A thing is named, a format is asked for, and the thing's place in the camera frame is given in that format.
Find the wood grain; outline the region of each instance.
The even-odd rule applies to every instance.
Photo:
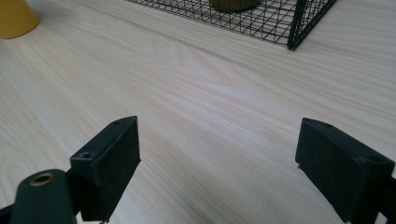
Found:
[[[121,0],[28,2],[40,24],[0,40],[0,207],[132,115],[112,223],[342,223],[294,161],[304,117],[396,161],[393,0],[339,1],[295,52]]]

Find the yellow cup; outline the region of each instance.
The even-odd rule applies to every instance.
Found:
[[[0,38],[24,35],[37,25],[38,17],[25,0],[0,0]]]

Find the metal grid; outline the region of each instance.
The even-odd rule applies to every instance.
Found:
[[[336,0],[263,0],[238,12],[217,11],[209,0],[126,1],[296,49]]]

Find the wire basket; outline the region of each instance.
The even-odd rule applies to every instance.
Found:
[[[126,0],[295,50],[336,0]]]

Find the brown round object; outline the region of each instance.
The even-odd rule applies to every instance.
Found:
[[[216,11],[242,11],[257,6],[262,0],[209,0]]]

